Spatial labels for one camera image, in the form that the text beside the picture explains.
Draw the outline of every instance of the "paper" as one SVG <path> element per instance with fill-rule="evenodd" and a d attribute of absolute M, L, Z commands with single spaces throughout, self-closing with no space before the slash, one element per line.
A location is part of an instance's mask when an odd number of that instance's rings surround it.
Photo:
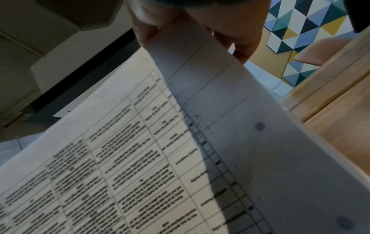
<path fill-rule="evenodd" d="M 0 234 L 366 233 L 368 178 L 201 27 L 146 49 L 0 169 Z"/>

